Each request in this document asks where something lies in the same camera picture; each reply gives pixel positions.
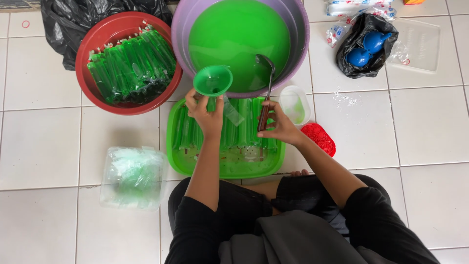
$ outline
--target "foot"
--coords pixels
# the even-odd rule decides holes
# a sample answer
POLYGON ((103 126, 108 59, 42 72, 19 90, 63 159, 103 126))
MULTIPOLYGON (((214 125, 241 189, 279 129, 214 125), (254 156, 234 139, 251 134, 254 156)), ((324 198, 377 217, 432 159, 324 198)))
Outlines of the foot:
POLYGON ((309 174, 310 174, 310 173, 308 172, 308 170, 305 170, 305 169, 301 170, 301 172, 300 172, 300 171, 292 171, 292 172, 291 172, 291 176, 292 176, 292 177, 295 177, 295 176, 305 176, 305 175, 309 175, 309 174))

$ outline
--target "green funnel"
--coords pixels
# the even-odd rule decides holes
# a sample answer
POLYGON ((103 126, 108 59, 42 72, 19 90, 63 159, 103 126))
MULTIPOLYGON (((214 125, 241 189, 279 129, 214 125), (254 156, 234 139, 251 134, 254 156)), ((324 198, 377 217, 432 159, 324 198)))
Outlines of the green funnel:
POLYGON ((233 74, 229 66, 212 65, 201 69, 194 77, 194 88, 201 95, 220 96, 233 82, 233 74))

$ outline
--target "green tray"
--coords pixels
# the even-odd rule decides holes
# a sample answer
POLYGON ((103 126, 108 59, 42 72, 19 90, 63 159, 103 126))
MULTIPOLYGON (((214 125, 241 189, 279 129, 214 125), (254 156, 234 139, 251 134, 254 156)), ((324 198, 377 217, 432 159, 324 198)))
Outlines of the green tray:
MULTIPOLYGON (((220 178, 250 179, 269 176, 282 166, 285 143, 256 136, 257 116, 264 98, 230 99, 245 120, 235 127, 223 119, 220 142, 220 178)), ((185 99, 177 102, 169 113, 166 150, 171 167, 180 174, 192 176, 197 163, 203 135, 195 119, 187 116, 185 99)), ((214 110, 214 101, 207 105, 214 110)))

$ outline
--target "orange box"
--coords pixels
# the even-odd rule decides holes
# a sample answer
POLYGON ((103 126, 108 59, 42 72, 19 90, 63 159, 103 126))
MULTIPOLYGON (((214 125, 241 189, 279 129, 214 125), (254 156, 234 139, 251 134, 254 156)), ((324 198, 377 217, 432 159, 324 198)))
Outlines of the orange box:
POLYGON ((404 5, 419 5, 425 2, 425 0, 403 0, 403 1, 404 1, 404 5))

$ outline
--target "black garbage bag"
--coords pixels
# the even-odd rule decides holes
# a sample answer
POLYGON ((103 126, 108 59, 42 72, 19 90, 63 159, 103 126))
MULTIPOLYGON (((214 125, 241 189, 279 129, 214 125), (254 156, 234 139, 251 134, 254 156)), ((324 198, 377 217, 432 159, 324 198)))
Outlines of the black garbage bag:
POLYGON ((86 33, 102 19, 125 11, 151 14, 171 26, 173 14, 165 0, 41 0, 45 38, 63 55, 66 70, 75 70, 75 58, 86 33))
POLYGON ((391 49, 397 41, 399 32, 394 26, 387 22, 386 19, 363 13, 357 20, 352 28, 352 33, 345 39, 344 43, 340 46, 335 57, 335 62, 339 69, 345 76, 352 79, 361 77, 376 77, 378 71, 384 66, 386 59, 391 54, 391 49), (345 57, 354 48, 364 48, 363 38, 371 31, 379 31, 381 33, 392 33, 383 45, 383 49, 374 54, 370 61, 363 67, 357 67, 347 62, 345 57))

